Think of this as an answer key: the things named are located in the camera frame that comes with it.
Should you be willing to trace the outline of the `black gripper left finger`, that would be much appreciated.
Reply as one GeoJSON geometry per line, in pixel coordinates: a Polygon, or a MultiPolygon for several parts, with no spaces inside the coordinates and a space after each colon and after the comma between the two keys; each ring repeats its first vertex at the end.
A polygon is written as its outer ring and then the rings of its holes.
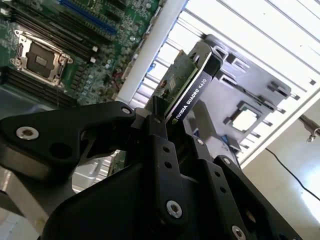
{"type": "Polygon", "coordinates": [[[21,193],[7,188],[6,194],[27,218],[34,219],[42,208],[45,225],[63,202],[77,194],[71,186],[76,168],[116,150],[127,153],[124,169],[137,164],[178,165],[157,108],[143,116],[114,101],[0,122],[0,167],[23,187],[21,193]]]}

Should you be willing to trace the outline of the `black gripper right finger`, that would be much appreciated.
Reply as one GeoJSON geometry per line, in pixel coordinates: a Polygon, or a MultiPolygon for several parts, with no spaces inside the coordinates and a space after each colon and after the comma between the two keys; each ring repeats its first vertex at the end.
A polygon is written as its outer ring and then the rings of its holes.
{"type": "Polygon", "coordinates": [[[225,155],[210,156],[207,145],[183,121],[196,158],[196,179],[213,211],[212,230],[220,240],[299,240],[301,236],[225,155]]]}

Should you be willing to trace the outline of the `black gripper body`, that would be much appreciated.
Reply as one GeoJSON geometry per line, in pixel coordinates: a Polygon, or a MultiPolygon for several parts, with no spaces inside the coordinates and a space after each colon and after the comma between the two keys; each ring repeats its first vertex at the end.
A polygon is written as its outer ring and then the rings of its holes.
{"type": "Polygon", "coordinates": [[[207,185],[177,164],[135,164],[64,201],[47,240],[224,240],[226,223],[207,185]]]}

